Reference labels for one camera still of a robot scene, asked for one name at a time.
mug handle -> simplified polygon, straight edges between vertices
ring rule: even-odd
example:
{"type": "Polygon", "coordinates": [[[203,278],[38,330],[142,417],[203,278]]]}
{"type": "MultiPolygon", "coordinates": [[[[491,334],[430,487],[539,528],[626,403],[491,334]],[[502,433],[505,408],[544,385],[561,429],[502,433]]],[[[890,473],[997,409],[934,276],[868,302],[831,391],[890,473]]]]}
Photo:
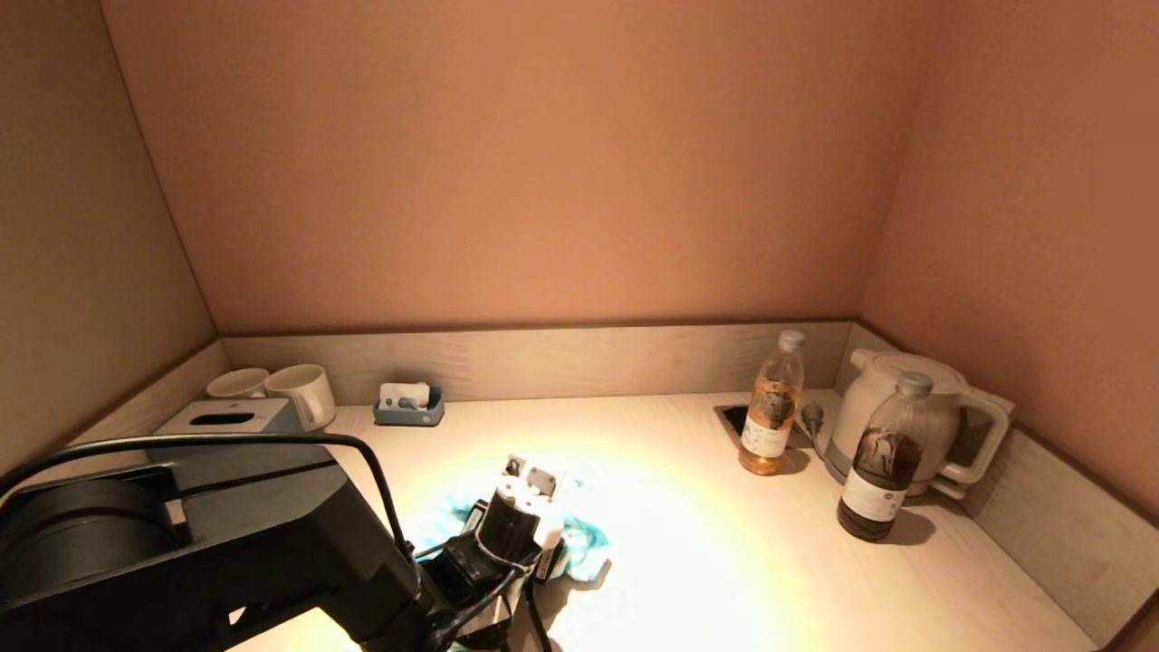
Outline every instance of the mug handle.
{"type": "Polygon", "coordinates": [[[298,408],[298,415],[302,417],[302,427],[311,431],[322,423],[325,410],[322,402],[313,395],[293,395],[293,403],[298,408]]]}

beige wall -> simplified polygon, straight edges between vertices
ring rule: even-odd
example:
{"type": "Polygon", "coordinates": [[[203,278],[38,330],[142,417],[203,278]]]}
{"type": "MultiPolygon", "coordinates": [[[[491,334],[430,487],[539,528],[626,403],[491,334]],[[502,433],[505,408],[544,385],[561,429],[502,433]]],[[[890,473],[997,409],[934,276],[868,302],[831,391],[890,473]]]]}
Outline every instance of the beige wall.
{"type": "Polygon", "coordinates": [[[861,312],[1159,513],[1159,5],[948,7],[861,312]]]}
{"type": "Polygon", "coordinates": [[[213,325],[96,0],[0,2],[0,469],[59,444],[213,325]]]}
{"type": "Polygon", "coordinates": [[[848,316],[934,0],[104,0],[219,330],[848,316]]]}

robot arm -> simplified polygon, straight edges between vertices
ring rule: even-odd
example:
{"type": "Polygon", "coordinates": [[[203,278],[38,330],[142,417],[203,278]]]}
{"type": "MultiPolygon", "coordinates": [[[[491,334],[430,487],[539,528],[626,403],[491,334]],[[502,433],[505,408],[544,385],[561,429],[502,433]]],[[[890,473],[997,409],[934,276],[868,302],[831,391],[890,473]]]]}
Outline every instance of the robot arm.
{"type": "MultiPolygon", "coordinates": [[[[529,514],[531,503],[542,507],[542,495],[526,474],[506,476],[478,528],[416,563],[385,481],[396,539],[325,448],[269,444],[304,440],[360,445],[381,478],[363,442],[334,435],[85,445],[105,445],[100,453],[238,446],[14,493],[0,508],[0,642],[15,650],[209,652],[318,607],[367,652],[439,652],[495,625],[498,598],[518,598],[542,544],[559,539],[549,510],[529,514]],[[180,504],[183,522],[167,504],[180,504]]],[[[52,464],[75,459],[76,448],[52,464]]],[[[0,493],[45,464],[0,479],[0,493]]]]}

kettle handle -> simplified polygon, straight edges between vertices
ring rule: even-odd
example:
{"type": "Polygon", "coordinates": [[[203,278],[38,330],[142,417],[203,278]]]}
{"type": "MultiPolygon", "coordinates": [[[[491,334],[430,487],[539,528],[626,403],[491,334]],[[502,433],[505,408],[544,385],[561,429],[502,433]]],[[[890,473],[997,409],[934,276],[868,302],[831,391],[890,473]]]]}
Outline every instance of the kettle handle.
{"type": "Polygon", "coordinates": [[[972,485],[982,479],[982,475],[990,468],[990,463],[994,460],[994,454],[998,453],[998,447],[1001,446],[1003,440],[1006,438],[1006,432],[1011,427],[1011,413],[1014,411],[1014,404],[1001,397],[970,388],[962,394],[962,408],[979,410],[990,417],[993,423],[990,425],[986,439],[983,440],[982,447],[978,449],[977,457],[974,459],[974,464],[962,467],[961,464],[947,462],[940,474],[955,483],[972,485]]]}

bottle cap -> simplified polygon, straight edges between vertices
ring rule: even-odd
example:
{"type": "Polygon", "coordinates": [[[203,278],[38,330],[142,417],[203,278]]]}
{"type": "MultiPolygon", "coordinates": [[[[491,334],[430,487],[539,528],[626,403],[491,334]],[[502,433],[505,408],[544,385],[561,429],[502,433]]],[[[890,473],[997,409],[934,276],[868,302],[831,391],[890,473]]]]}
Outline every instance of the bottle cap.
{"type": "Polygon", "coordinates": [[[934,391],[934,382],[925,374],[903,372],[897,378],[897,391],[909,398],[926,398],[934,391]]]}
{"type": "Polygon", "coordinates": [[[804,334],[801,331],[781,331],[778,345],[785,351],[794,352],[804,346],[804,334]]]}

